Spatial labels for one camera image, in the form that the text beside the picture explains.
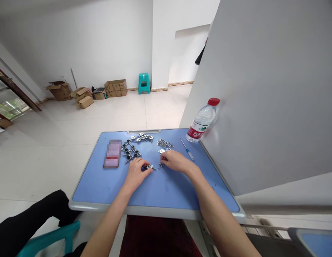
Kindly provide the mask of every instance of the screwdriver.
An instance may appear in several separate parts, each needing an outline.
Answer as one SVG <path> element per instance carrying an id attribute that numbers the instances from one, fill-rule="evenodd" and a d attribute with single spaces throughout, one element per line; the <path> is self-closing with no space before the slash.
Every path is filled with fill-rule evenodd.
<path id="1" fill-rule="evenodd" d="M 181 141 L 181 143 L 183 143 L 183 145 L 185 146 L 185 148 L 186 148 L 186 152 L 188 153 L 188 155 L 190 156 L 190 158 L 194 160 L 194 157 L 193 157 L 192 153 L 191 153 L 190 150 L 186 147 L 186 145 L 185 145 L 184 142 L 181 140 L 181 138 L 180 138 L 180 141 Z"/>

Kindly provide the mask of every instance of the plastic bottle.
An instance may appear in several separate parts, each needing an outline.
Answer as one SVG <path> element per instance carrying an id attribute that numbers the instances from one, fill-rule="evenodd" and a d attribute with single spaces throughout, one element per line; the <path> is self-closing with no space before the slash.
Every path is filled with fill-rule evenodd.
<path id="1" fill-rule="evenodd" d="M 200 109 L 190 128 L 187 131 L 186 139 L 190 142 L 198 142 L 206 129 L 216 116 L 216 106 L 219 104 L 218 98 L 210 98 L 208 104 Z"/>

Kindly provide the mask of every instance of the blue table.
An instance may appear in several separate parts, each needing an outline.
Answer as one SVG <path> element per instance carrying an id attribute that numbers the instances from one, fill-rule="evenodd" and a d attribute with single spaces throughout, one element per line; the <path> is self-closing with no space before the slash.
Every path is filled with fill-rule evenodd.
<path id="1" fill-rule="evenodd" d="M 162 148 L 157 145 L 157 141 L 161 138 L 169 141 L 173 144 L 174 150 L 189 158 L 179 139 L 181 137 L 193 154 L 194 163 L 201 169 L 218 196 L 240 223 L 245 222 L 244 211 L 230 193 L 202 144 L 190 143 L 185 139 L 187 129 L 101 133 L 69 202 L 72 210 L 104 212 L 108 208 L 123 185 L 129 166 L 129 162 L 125 164 L 126 159 L 122 156 L 118 168 L 103 168 L 109 140 L 121 139 L 125 142 L 140 132 L 153 135 L 153 142 L 134 142 L 133 145 L 141 152 L 142 158 L 152 163 L 156 170 L 133 193 L 125 211 L 126 214 L 202 219 L 197 195 L 188 177 L 168 167 L 158 169 L 160 162 L 158 151 Z"/>

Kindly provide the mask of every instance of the teal chair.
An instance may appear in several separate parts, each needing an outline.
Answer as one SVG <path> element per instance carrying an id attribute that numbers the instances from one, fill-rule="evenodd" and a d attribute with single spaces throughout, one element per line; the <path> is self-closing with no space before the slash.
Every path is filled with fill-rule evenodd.
<path id="1" fill-rule="evenodd" d="M 65 255 L 71 253 L 73 252 L 73 234 L 75 231 L 79 230 L 79 228 L 80 221 L 76 221 L 47 234 L 34 237 L 26 243 L 17 257 L 34 257 L 40 250 L 43 250 L 63 238 L 66 239 Z"/>
<path id="2" fill-rule="evenodd" d="M 149 85 L 149 75 L 148 72 L 140 73 L 138 75 L 138 94 L 140 95 L 141 92 L 148 91 L 150 94 L 150 85 Z"/>

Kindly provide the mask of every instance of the decorative border trim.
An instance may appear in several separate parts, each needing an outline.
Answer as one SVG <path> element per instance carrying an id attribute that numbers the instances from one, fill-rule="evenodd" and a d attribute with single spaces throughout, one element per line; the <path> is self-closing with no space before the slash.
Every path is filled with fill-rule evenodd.
<path id="1" fill-rule="evenodd" d="M 158 89 L 152 89 L 151 92 L 157 92 L 157 91 L 168 91 L 168 88 L 167 87 L 161 87 L 161 88 L 158 88 Z"/>
<path id="2" fill-rule="evenodd" d="M 134 91 L 134 90 L 138 90 L 138 87 L 131 87 L 127 89 L 128 91 Z M 157 91 L 167 91 L 168 88 L 167 87 L 161 87 L 158 89 L 152 89 L 151 92 L 157 92 Z"/>
<path id="3" fill-rule="evenodd" d="M 175 82 L 175 83 L 169 83 L 168 86 L 178 86 L 178 85 L 193 84 L 193 82 L 194 82 L 194 80 L 184 81 L 184 82 Z"/>
<path id="4" fill-rule="evenodd" d="M 47 97 L 47 98 L 43 99 L 42 101 L 35 102 L 35 104 L 36 105 L 43 104 L 48 100 L 56 100 L 56 98 L 55 97 Z"/>

